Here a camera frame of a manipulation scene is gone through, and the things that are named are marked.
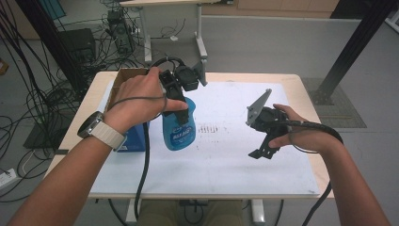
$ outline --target handheld controller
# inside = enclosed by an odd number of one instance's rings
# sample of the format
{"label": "handheld controller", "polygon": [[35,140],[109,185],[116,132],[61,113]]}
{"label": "handheld controller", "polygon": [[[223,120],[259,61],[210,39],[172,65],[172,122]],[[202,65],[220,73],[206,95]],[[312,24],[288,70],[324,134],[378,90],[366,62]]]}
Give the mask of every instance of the handheld controller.
{"label": "handheld controller", "polygon": [[[165,62],[178,62],[179,66],[172,73],[166,70],[159,74],[159,81],[166,90],[169,99],[180,100],[185,102],[182,88],[185,91],[195,90],[199,86],[199,82],[206,86],[205,69],[202,61],[193,68],[185,66],[183,61],[177,57],[164,57],[152,64],[157,67]],[[164,112],[165,116],[175,114],[180,125],[188,122],[188,109],[173,112]]]}
{"label": "handheld controller", "polygon": [[267,89],[258,100],[247,108],[247,125],[256,131],[267,133],[261,147],[249,154],[249,156],[256,159],[260,157],[271,159],[279,148],[270,148],[268,143],[270,140],[288,133],[288,126],[276,125],[276,121],[287,121],[287,114],[264,106],[271,92],[272,89]]}
{"label": "handheld controller", "polygon": [[274,126],[273,122],[286,120],[288,120],[288,117],[284,112],[264,106],[260,115],[256,118],[255,122],[250,125],[250,127],[256,131],[267,133],[267,135],[264,138],[261,147],[250,153],[249,156],[256,159],[260,157],[271,159],[273,154],[276,153],[279,148],[270,148],[268,143],[270,140],[284,136],[288,133],[288,126]]}

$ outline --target person's right hand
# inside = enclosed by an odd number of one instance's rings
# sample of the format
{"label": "person's right hand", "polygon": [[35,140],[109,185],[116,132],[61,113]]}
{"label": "person's right hand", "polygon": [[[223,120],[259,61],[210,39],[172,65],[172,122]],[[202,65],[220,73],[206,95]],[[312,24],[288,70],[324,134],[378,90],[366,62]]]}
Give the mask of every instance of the person's right hand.
{"label": "person's right hand", "polygon": [[[290,106],[274,105],[274,107],[287,113],[290,121],[307,121],[294,112]],[[342,145],[338,139],[327,133],[308,128],[293,127],[290,133],[271,140],[269,147],[279,148],[291,144],[301,149],[316,151],[318,153],[327,152],[334,149],[336,145]]]}

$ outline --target person's left hand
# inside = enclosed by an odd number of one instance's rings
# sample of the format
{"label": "person's left hand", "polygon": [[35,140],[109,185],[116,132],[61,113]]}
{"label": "person's left hand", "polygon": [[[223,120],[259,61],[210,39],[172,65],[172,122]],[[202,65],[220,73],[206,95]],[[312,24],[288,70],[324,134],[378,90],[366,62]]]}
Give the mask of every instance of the person's left hand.
{"label": "person's left hand", "polygon": [[163,109],[165,111],[187,109],[187,104],[182,101],[168,99],[165,102],[159,73],[159,68],[152,67],[147,75],[137,75],[122,83],[116,95],[116,102],[131,97],[158,98],[127,100],[114,105],[105,113],[105,123],[120,133],[124,133],[136,124],[152,120]]}

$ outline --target forearm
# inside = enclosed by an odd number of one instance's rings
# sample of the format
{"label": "forearm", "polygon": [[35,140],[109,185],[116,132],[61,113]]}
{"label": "forearm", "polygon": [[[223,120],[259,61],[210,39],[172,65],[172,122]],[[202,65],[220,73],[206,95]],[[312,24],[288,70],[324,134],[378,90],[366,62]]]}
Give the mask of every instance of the forearm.
{"label": "forearm", "polygon": [[111,148],[95,137],[78,143],[46,176],[10,225],[72,225]]}
{"label": "forearm", "polygon": [[328,170],[342,225],[390,225],[342,144],[321,153]]}

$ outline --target power strip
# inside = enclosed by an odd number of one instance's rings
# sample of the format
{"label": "power strip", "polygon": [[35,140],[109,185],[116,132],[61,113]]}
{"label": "power strip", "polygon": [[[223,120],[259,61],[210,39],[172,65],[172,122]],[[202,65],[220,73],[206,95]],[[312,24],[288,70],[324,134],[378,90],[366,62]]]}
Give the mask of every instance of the power strip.
{"label": "power strip", "polygon": [[6,186],[9,186],[20,179],[21,178],[17,177],[17,174],[15,174],[14,169],[9,169],[7,173],[3,172],[0,175],[0,190],[6,188]]}

